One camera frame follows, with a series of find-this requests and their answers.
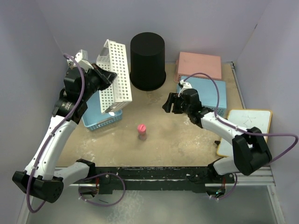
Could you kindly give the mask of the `white perforated plastic basket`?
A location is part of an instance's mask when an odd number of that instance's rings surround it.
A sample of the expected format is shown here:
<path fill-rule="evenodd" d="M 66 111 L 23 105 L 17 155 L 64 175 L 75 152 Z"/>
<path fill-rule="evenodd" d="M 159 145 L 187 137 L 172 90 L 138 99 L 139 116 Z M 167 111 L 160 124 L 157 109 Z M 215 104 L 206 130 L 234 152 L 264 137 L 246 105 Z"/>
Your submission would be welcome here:
<path fill-rule="evenodd" d="M 96 64 L 117 74 L 113 83 L 99 92 L 101 112 L 117 112 L 123 109 L 132 102 L 126 46 L 107 39 Z"/>

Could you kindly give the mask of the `blue perforated plastic basket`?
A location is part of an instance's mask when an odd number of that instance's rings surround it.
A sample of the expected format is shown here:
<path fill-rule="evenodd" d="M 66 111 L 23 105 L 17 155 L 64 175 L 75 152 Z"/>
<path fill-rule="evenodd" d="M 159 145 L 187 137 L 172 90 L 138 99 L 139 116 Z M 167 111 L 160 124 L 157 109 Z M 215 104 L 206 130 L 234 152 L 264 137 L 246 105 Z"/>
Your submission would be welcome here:
<path fill-rule="evenodd" d="M 215 85 L 210 79 L 191 77 L 187 80 L 192 85 L 192 88 L 196 89 L 199 94 L 199 99 L 202 102 L 202 105 L 212 110 L 215 110 L 217 104 L 217 91 Z M 226 82 L 215 80 L 219 90 L 219 106 L 217 114 L 219 116 L 224 116 L 227 110 L 227 95 L 226 95 Z"/>

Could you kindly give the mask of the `large black plastic bucket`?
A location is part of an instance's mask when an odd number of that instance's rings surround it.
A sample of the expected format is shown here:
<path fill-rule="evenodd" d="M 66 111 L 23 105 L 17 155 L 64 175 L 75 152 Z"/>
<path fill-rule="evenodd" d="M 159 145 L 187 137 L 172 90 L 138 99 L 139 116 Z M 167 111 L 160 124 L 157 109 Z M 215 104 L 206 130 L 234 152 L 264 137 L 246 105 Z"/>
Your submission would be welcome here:
<path fill-rule="evenodd" d="M 165 42 L 155 33 L 144 32 L 130 42 L 130 81 L 142 91 L 160 88 L 166 80 Z"/>

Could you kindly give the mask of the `pink perforated plastic basket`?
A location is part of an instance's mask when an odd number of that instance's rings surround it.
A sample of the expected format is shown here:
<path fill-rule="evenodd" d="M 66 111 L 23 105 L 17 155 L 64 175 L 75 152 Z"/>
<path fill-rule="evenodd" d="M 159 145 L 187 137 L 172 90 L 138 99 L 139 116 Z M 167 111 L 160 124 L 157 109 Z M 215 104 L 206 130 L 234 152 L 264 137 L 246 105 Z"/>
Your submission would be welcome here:
<path fill-rule="evenodd" d="M 174 82 L 178 83 L 182 76 L 189 77 L 197 72 L 206 73 L 214 80 L 222 80 L 221 57 L 180 52 L 176 61 Z"/>

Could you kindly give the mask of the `light blue basket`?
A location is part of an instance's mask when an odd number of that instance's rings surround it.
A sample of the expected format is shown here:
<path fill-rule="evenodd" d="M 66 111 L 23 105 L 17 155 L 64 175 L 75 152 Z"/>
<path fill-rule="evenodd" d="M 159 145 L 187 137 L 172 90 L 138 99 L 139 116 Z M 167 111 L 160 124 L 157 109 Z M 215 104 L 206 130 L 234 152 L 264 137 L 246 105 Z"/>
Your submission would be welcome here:
<path fill-rule="evenodd" d="M 117 112 L 101 113 L 100 93 L 96 92 L 87 101 L 87 110 L 82 116 L 84 126 L 89 131 L 95 131 L 122 119 L 122 110 Z"/>

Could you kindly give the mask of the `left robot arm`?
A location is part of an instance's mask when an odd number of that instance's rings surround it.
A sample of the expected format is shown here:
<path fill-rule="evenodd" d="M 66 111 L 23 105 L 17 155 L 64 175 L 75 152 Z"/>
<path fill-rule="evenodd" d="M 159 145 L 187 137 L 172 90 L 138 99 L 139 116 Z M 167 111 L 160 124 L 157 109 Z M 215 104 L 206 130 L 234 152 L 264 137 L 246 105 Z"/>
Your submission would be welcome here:
<path fill-rule="evenodd" d="M 64 77 L 64 88 L 54 106 L 50 125 L 36 154 L 23 171 L 16 171 L 13 182 L 26 194 L 45 202 L 54 203 L 69 185 L 83 180 L 91 183 L 96 178 L 95 164 L 79 159 L 64 171 L 55 172 L 58 158 L 71 133 L 87 110 L 91 96 L 110 87 L 117 77 L 96 64 L 84 71 L 69 68 Z"/>

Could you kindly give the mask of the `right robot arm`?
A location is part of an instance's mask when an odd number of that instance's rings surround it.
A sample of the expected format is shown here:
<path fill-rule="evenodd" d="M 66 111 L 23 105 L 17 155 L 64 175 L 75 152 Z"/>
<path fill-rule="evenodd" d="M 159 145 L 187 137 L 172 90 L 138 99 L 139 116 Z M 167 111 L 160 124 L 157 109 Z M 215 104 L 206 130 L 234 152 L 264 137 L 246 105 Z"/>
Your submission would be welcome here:
<path fill-rule="evenodd" d="M 166 113 L 187 114 L 191 123 L 219 135 L 232 146 L 232 156 L 208 165 L 207 175 L 212 182 L 219 182 L 229 173 L 249 176 L 272 160 L 260 129 L 233 128 L 233 123 L 216 117 L 212 109 L 202 106 L 195 89 L 184 90 L 182 94 L 170 93 L 162 108 Z"/>

